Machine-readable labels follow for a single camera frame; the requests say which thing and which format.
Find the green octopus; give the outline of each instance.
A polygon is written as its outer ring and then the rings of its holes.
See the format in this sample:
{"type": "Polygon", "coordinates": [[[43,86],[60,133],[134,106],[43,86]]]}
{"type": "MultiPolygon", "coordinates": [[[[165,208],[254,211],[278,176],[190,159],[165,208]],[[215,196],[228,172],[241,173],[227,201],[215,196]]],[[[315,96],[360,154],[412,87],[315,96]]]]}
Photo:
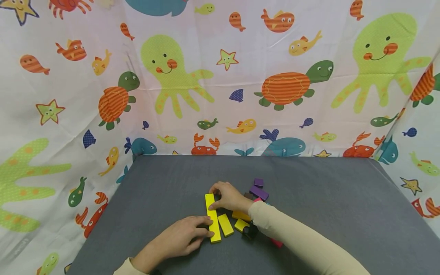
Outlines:
{"type": "MultiPolygon", "coordinates": [[[[25,187],[15,183],[22,178],[56,174],[72,167],[71,164],[29,166],[29,162],[48,144],[48,139],[31,141],[0,165],[0,207],[8,202],[35,200],[55,195],[53,188],[25,187]]],[[[0,226],[15,232],[31,232],[40,226],[40,222],[0,208],[0,226]]]]}
{"type": "Polygon", "coordinates": [[[365,105],[368,91],[374,84],[379,95],[379,105],[388,105],[388,86],[392,80],[409,95],[412,92],[408,71],[429,65],[428,56],[404,61],[405,55],[415,40],[417,23],[406,13],[384,15],[368,24],[358,35],[353,57],[359,67],[357,78],[345,87],[331,103],[338,108],[355,90],[360,88],[354,112],[360,113],[365,105]]]}
{"type": "Polygon", "coordinates": [[[171,97],[172,108],[178,118],[182,118],[177,95],[181,95],[186,103],[197,112],[200,107],[191,97],[189,90],[194,90],[210,103],[214,98],[198,83],[202,78],[212,78],[209,70],[197,70],[187,73],[183,61],[183,53],[179,44],[169,36],[155,35],[142,45],[140,56],[146,69],[161,83],[162,90],[156,100],[156,113],[162,114],[165,102],[171,97]]]}

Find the hand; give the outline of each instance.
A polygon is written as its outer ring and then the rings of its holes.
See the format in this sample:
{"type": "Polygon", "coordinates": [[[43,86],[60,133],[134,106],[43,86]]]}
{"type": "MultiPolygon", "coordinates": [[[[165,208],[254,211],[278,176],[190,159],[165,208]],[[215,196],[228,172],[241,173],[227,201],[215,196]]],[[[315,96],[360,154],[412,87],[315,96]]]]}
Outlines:
{"type": "Polygon", "coordinates": [[[214,236],[214,232],[197,226],[212,223],[208,216],[190,216],[178,220],[139,252],[131,261],[133,267],[148,274],[165,259],[190,254],[200,247],[205,237],[214,236]]]}
{"type": "Polygon", "coordinates": [[[221,195],[221,199],[211,204],[209,210],[215,210],[219,207],[223,207],[228,210],[241,211],[245,214],[249,214],[249,208],[253,204],[253,201],[245,198],[229,182],[219,181],[215,183],[209,190],[209,193],[216,193],[221,195]]]}

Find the beige sleeve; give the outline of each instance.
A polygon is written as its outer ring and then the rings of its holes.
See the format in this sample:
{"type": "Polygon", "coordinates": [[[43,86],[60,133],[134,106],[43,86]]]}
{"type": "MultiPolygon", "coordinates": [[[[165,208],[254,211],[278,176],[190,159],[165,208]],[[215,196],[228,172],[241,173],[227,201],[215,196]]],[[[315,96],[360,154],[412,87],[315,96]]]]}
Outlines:
{"type": "Polygon", "coordinates": [[[134,268],[130,261],[131,259],[132,258],[127,258],[122,266],[113,273],[113,275],[148,275],[134,268]]]}
{"type": "Polygon", "coordinates": [[[320,233],[262,201],[249,215],[266,236],[284,243],[308,266],[322,275],[370,275],[352,255],[320,233]]]}

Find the blue fish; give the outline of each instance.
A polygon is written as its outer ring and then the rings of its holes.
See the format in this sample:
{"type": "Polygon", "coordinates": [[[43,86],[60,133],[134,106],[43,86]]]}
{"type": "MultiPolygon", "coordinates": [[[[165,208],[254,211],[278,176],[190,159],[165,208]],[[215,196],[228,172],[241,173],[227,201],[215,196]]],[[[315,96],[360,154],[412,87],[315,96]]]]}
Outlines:
{"type": "Polygon", "coordinates": [[[234,91],[231,96],[229,97],[230,100],[235,100],[238,102],[242,102],[243,101],[243,89],[238,89],[236,91],[234,91]]]}
{"type": "Polygon", "coordinates": [[[271,132],[269,132],[269,130],[264,129],[263,132],[265,133],[265,135],[260,135],[261,139],[268,139],[270,141],[276,141],[276,137],[279,134],[278,129],[275,129],[271,132]]]}
{"type": "Polygon", "coordinates": [[[178,16],[187,6],[188,0],[125,0],[129,6],[145,15],[178,16]]]}
{"type": "Polygon", "coordinates": [[[305,150],[305,143],[297,138],[282,138],[269,144],[262,156],[299,156],[305,150]]]}
{"type": "Polygon", "coordinates": [[[253,148],[247,149],[246,152],[244,152],[243,150],[240,150],[240,149],[235,149],[234,152],[239,154],[240,156],[247,157],[248,155],[250,155],[253,152],[253,148]]]}
{"type": "Polygon", "coordinates": [[[148,124],[148,122],[146,122],[146,121],[143,121],[142,122],[142,124],[143,124],[143,127],[142,127],[142,129],[147,129],[150,125],[148,124]]]}
{"type": "Polygon", "coordinates": [[[87,132],[83,136],[83,144],[84,148],[89,147],[92,144],[95,144],[96,138],[90,133],[90,130],[87,130],[87,132]]]}
{"type": "Polygon", "coordinates": [[[388,141],[384,140],[380,150],[383,152],[379,158],[379,161],[387,165],[394,163],[399,156],[399,150],[397,149],[397,145],[392,141],[392,136],[388,141]]]}
{"type": "Polygon", "coordinates": [[[415,137],[417,134],[417,129],[414,127],[411,127],[408,129],[407,132],[402,132],[403,136],[408,136],[408,137],[415,137]]]}
{"type": "Polygon", "coordinates": [[[304,124],[300,126],[301,129],[303,129],[305,126],[310,126],[313,124],[313,118],[308,117],[304,120],[304,124]]]}
{"type": "Polygon", "coordinates": [[[149,140],[144,138],[137,138],[133,141],[133,144],[130,142],[130,138],[125,138],[127,143],[124,145],[125,153],[131,149],[133,153],[133,161],[135,161],[137,156],[140,155],[153,155],[158,152],[156,145],[154,145],[149,140]]]}

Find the person's right hand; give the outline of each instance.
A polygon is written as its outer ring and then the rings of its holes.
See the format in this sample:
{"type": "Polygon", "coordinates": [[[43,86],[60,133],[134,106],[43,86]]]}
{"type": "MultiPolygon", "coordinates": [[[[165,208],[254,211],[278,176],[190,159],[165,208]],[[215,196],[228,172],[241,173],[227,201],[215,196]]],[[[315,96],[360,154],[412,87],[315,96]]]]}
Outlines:
{"type": "Polygon", "coordinates": [[[249,208],[253,204],[253,201],[245,198],[235,187],[229,182],[219,181],[215,183],[209,193],[220,194],[221,199],[211,204],[209,210],[215,210],[219,207],[226,208],[232,211],[241,211],[245,214],[249,214],[249,208]]]}

